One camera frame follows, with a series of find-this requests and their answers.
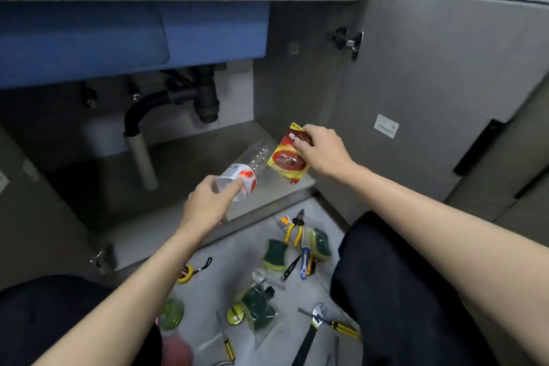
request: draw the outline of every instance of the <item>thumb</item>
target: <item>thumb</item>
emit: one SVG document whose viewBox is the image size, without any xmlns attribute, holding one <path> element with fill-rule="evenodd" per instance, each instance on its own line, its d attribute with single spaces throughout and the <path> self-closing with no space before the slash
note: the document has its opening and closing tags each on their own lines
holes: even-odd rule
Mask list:
<svg viewBox="0 0 549 366">
<path fill-rule="evenodd" d="M 305 157 L 306 160 L 309 159 L 309 156 L 313 151 L 313 147 L 309 145 L 308 142 L 305 142 L 304 140 L 301 140 L 299 138 L 295 138 L 294 146 L 298 150 L 298 152 Z"/>
<path fill-rule="evenodd" d="M 233 198 L 236 197 L 242 186 L 244 185 L 244 180 L 240 177 L 238 177 L 235 180 L 232 180 L 230 184 L 227 186 L 226 189 L 224 189 L 220 195 L 223 196 L 227 202 L 231 202 Z"/>
</svg>

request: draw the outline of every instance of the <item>forearm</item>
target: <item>forearm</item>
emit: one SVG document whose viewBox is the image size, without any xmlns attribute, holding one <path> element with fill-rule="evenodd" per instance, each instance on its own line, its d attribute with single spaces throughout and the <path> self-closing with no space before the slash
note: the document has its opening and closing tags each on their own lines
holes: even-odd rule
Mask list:
<svg viewBox="0 0 549 366">
<path fill-rule="evenodd" d="M 549 363 L 549 249 L 366 168 L 337 176 L 461 293 Z"/>
<path fill-rule="evenodd" d="M 199 229 L 180 228 L 35 364 L 131 364 L 182 268 L 204 235 Z"/>
</svg>

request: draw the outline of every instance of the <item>wrench head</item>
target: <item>wrench head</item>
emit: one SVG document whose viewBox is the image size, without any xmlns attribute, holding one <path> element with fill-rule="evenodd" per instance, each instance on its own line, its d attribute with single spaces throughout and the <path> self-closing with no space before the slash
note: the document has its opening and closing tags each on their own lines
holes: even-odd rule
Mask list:
<svg viewBox="0 0 549 366">
<path fill-rule="evenodd" d="M 322 318 L 322 320 L 323 320 L 323 321 L 319 321 L 317 318 L 313 317 L 312 322 L 314 323 L 316 328 L 319 328 L 322 324 L 324 324 L 324 320 L 326 319 L 326 316 L 328 315 L 328 309 L 326 308 L 326 306 L 323 303 L 321 303 L 321 304 L 315 305 L 312 308 L 312 313 L 313 313 L 313 315 L 316 315 L 316 316 Z"/>
</svg>

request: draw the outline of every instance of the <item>green sponge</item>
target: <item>green sponge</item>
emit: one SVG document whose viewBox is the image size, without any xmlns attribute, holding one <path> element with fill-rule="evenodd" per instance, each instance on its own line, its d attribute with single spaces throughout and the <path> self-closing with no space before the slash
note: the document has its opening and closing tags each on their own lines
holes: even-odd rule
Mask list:
<svg viewBox="0 0 549 366">
<path fill-rule="evenodd" d="M 311 254 L 319 260 L 327 260 L 332 257 L 332 251 L 328 245 L 328 235 L 326 232 L 315 229 L 313 233 Z"/>
<path fill-rule="evenodd" d="M 283 272 L 286 269 L 284 254 L 288 245 L 280 240 L 269 239 L 269 247 L 263 258 L 263 266 L 267 269 Z"/>
<path fill-rule="evenodd" d="M 261 284 L 254 284 L 240 298 L 244 317 L 248 318 L 252 332 L 264 329 L 275 318 L 276 311 L 269 305 Z"/>
</svg>

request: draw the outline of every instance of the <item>human hand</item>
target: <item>human hand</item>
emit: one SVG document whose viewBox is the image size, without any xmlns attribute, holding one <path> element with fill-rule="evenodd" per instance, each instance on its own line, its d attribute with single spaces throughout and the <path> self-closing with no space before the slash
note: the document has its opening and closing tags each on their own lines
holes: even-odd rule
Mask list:
<svg viewBox="0 0 549 366">
<path fill-rule="evenodd" d="M 320 174 L 339 178 L 339 175 L 354 165 L 335 130 L 312 124 L 305 125 L 303 129 L 311 135 L 313 146 L 296 138 L 295 148 Z"/>
<path fill-rule="evenodd" d="M 226 189 L 214 192 L 215 175 L 208 175 L 198 184 L 185 203 L 180 228 L 200 229 L 207 234 L 227 212 L 233 198 L 243 185 L 242 178 L 232 181 Z"/>
</svg>

